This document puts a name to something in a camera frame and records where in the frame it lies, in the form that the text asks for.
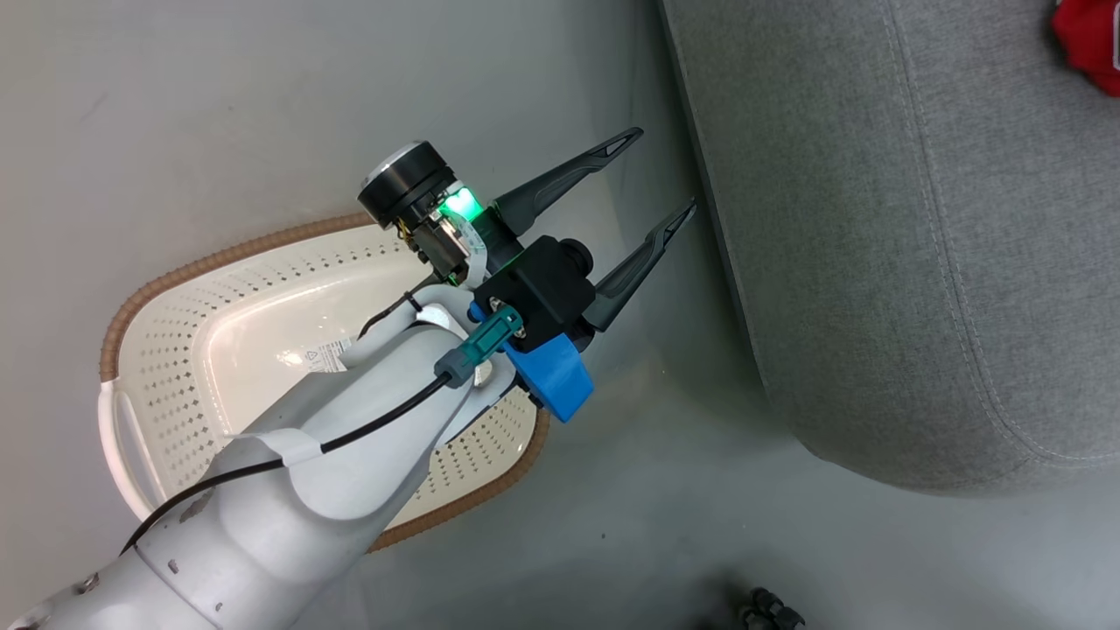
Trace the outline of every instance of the white label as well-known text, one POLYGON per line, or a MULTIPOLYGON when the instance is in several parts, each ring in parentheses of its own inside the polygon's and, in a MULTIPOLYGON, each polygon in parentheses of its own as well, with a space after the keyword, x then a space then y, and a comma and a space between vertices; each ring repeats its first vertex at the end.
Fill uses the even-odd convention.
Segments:
POLYGON ((315 350, 305 350, 309 372, 345 372, 346 365, 338 360, 343 352, 354 343, 351 337, 323 344, 315 350))

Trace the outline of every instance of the blue bracket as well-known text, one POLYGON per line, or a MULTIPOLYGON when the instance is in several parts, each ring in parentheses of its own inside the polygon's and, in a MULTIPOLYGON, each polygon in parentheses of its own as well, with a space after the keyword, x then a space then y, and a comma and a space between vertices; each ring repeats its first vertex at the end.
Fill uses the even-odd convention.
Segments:
MULTIPOLYGON (((470 304, 470 315, 486 321, 477 304, 470 304)), ((502 350, 521 374, 529 391, 561 423, 567 423, 591 396, 591 382, 579 351, 566 334, 559 334, 532 352, 519 352, 510 342, 502 350)))

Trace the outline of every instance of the floor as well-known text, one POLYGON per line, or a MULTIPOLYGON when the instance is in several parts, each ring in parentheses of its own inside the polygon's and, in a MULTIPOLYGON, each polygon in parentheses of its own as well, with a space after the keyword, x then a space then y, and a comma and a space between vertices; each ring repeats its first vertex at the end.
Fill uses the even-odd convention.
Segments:
MULTIPOLYGON (((644 127, 534 228, 597 274, 700 191, 650 2, 58 4, 0 19, 0 288, 34 298, 0 313, 22 358, 0 379, 0 618, 134 525, 93 401, 104 325, 144 281, 353 211, 417 136, 494 196, 644 127)), ((727 295, 701 217, 587 352, 596 395, 528 476, 366 557, 297 628, 689 628, 728 582, 809 628, 1120 628, 1120 484, 950 500, 821 462, 769 414, 727 295)))

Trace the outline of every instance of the teal connector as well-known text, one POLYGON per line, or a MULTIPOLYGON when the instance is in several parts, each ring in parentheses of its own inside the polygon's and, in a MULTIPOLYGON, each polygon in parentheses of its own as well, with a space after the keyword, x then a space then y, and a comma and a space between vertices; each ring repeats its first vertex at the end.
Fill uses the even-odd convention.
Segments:
POLYGON ((448 386, 460 387, 474 377, 475 368, 489 359, 502 344, 517 334, 525 323, 510 305, 503 305, 496 313, 478 324, 475 332, 436 362, 436 376, 448 374, 448 386))

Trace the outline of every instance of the robotic arm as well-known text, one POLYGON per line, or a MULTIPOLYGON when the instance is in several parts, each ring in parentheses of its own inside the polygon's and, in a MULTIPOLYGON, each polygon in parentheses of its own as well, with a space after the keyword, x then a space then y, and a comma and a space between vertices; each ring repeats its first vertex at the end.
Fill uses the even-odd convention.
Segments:
POLYGON ((431 263, 432 277, 371 319, 342 356, 346 371, 305 377, 198 484, 141 524, 115 562, 9 630, 287 628, 404 507, 432 450, 512 387, 567 423, 592 390, 580 352, 696 203, 594 286, 578 241, 541 237, 524 248, 517 237, 641 136, 624 131, 486 206, 428 142, 382 163, 358 201, 431 263), (418 321, 428 306, 446 309, 467 337, 418 321), (493 369, 476 383, 485 361, 493 369))

